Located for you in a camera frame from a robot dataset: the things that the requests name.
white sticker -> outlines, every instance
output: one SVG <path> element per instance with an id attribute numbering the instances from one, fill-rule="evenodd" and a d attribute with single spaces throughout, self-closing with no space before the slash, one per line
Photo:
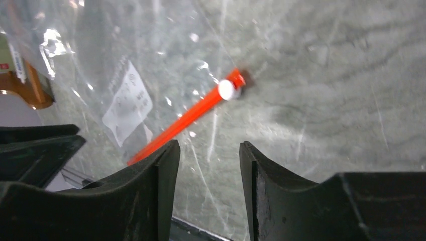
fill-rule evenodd
<path id="1" fill-rule="evenodd" d="M 141 76 L 129 61 L 129 69 L 102 122 L 111 129 L 121 147 L 151 110 L 152 100 L 148 91 Z"/>
<path id="2" fill-rule="evenodd" d="M 25 74 L 24 63 L 22 62 L 21 54 L 16 51 L 11 43 L 9 43 L 9 48 L 11 50 L 12 60 L 16 69 L 16 76 L 21 80 L 22 84 L 25 84 L 27 75 Z"/>

clear plastic bag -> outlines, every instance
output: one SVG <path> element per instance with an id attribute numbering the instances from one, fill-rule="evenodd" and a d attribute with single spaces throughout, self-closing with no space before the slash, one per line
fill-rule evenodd
<path id="1" fill-rule="evenodd" d="M 190 0 L 1 5 L 9 40 L 87 105 L 124 159 L 208 93 L 225 62 L 233 68 Z"/>

black plastic part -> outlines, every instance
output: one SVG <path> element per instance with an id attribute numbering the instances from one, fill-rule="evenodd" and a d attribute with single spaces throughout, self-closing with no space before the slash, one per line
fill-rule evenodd
<path id="1" fill-rule="evenodd" d="M 179 157 L 170 141 L 80 190 L 0 182 L 0 240 L 166 241 Z"/>
<path id="2" fill-rule="evenodd" d="M 230 239 L 213 235 L 191 223 L 178 218 L 172 218 L 170 241 L 232 241 Z"/>
<path id="3" fill-rule="evenodd" d="M 317 184 L 240 146 L 252 241 L 426 240 L 426 173 L 339 173 Z"/>
<path id="4" fill-rule="evenodd" d="M 83 188 L 84 186 L 94 182 L 94 178 L 87 176 L 69 166 L 65 166 L 61 170 L 62 176 L 65 181 L 76 188 Z"/>
<path id="5" fill-rule="evenodd" d="M 75 125 L 0 127 L 0 181 L 45 187 L 84 145 Z"/>

orange object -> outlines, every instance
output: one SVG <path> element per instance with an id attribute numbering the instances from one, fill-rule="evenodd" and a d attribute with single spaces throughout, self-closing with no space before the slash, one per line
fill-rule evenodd
<path id="1" fill-rule="evenodd" d="M 233 72 L 226 78 L 231 81 L 235 88 L 240 88 L 246 85 L 244 78 L 242 77 L 238 69 L 234 69 Z M 166 144 L 169 140 L 179 134 L 182 130 L 200 118 L 202 115 L 207 113 L 212 109 L 216 104 L 222 100 L 219 95 L 218 87 L 215 87 L 209 94 L 207 94 L 204 99 L 200 100 L 195 104 L 191 109 L 188 110 L 181 118 L 175 121 L 169 128 L 167 128 L 163 133 L 157 136 L 153 141 L 146 145 L 142 150 L 140 150 L 134 157 L 132 157 L 127 165 L 131 165 L 145 157 L 149 156 L 155 150 L 160 148 L 162 145 Z"/>

